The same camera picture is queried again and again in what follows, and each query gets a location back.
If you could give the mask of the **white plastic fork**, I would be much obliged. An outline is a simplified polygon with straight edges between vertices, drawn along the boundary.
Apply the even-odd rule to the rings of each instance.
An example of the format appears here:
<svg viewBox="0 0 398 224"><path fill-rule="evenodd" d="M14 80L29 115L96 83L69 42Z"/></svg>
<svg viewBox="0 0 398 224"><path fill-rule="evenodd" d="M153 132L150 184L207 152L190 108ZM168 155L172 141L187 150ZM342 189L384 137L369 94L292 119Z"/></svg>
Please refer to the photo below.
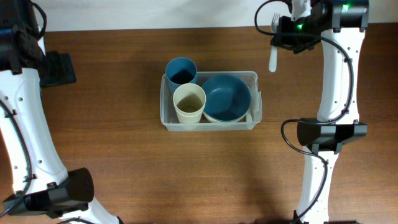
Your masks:
<svg viewBox="0 0 398 224"><path fill-rule="evenodd" d="M277 26L279 25L279 18L280 14L275 13L271 23L272 32L277 32ZM272 45L270 59L269 59L269 71L274 73L276 70L277 70L277 47Z"/></svg>

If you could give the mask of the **cream cup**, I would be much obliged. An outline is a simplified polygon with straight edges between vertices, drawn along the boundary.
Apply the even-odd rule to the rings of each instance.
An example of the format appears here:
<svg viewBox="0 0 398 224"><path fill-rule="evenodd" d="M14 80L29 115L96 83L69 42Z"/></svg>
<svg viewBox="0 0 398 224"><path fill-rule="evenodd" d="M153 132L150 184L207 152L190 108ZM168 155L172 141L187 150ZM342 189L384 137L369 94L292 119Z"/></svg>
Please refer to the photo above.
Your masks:
<svg viewBox="0 0 398 224"><path fill-rule="evenodd" d="M183 124L199 123L203 114L202 110L197 110L194 112L185 112L178 108L176 109L176 112L179 123Z"/></svg>
<svg viewBox="0 0 398 224"><path fill-rule="evenodd" d="M206 93L197 84L180 85L173 94L173 104L177 116L201 119L206 105Z"/></svg>

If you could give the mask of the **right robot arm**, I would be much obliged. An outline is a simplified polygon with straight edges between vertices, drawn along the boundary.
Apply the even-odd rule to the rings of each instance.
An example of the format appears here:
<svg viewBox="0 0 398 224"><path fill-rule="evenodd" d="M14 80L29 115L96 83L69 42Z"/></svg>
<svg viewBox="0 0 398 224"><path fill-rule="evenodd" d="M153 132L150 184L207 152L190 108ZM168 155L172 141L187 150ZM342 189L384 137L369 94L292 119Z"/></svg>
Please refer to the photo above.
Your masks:
<svg viewBox="0 0 398 224"><path fill-rule="evenodd" d="M368 1L286 1L271 44L298 54L323 47L323 87L316 118L295 119L305 167L292 223L328 223L333 169L342 147L367 134L359 120L358 65L368 28Z"/></svg>

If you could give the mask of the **blue bowl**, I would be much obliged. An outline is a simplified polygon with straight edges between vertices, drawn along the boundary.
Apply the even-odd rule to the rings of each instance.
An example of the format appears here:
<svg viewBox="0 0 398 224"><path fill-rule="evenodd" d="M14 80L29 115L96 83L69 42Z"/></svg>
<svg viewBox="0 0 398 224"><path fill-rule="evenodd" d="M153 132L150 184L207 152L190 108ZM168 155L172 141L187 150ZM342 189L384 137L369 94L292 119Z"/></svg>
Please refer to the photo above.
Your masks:
<svg viewBox="0 0 398 224"><path fill-rule="evenodd" d="M243 113L250 109L251 92L242 79L232 75L217 75L207 79L202 84L206 93L205 110L219 112L230 106L243 109Z"/></svg>

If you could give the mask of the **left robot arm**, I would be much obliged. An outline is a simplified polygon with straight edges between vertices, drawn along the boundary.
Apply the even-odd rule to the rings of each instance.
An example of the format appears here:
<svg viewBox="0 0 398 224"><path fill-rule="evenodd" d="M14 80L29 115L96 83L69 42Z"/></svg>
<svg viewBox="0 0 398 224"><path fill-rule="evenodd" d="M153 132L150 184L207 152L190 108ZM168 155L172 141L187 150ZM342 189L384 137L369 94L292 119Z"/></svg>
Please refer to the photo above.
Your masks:
<svg viewBox="0 0 398 224"><path fill-rule="evenodd" d="M1 135L11 162L10 216L46 215L61 223L120 223L94 196L88 169L67 170L55 149L42 88L74 83L70 56L48 52L44 10L29 0L1 1Z"/></svg>

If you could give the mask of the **cream bowl front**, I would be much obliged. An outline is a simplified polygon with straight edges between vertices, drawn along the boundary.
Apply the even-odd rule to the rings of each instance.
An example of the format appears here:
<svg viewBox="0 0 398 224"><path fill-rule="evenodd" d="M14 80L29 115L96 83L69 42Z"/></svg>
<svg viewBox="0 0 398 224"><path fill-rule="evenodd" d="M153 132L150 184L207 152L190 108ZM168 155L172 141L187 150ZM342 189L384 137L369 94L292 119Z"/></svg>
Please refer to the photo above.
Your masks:
<svg viewBox="0 0 398 224"><path fill-rule="evenodd" d="M222 121L222 120L218 120L218 119L212 118L210 115L208 115L206 113L204 113L204 116L211 123L237 123L237 122L241 121L245 117L245 115L244 115L244 116L241 116L240 118L237 118L237 119L234 119L234 120L231 120L231 121Z"/></svg>

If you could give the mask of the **clear plastic container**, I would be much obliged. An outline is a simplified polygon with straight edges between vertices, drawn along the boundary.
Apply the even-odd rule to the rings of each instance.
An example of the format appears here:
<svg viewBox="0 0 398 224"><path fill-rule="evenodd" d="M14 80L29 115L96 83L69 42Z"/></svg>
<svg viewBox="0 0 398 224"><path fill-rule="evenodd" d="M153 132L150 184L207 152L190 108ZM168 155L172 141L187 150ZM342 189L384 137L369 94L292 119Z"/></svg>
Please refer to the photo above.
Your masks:
<svg viewBox="0 0 398 224"><path fill-rule="evenodd" d="M253 122L246 122L244 117L238 123L211 123L204 116L199 123L181 124L178 121L175 108L172 101L172 92L167 81L167 76L162 76L160 88L160 120L162 124L171 132L179 131L239 131L253 129L262 121L262 96L258 90L258 75L253 71L228 71L228 72L198 72L197 84L202 85L207 79L216 75L232 75L236 76L248 85L251 91L250 111Z"/></svg>

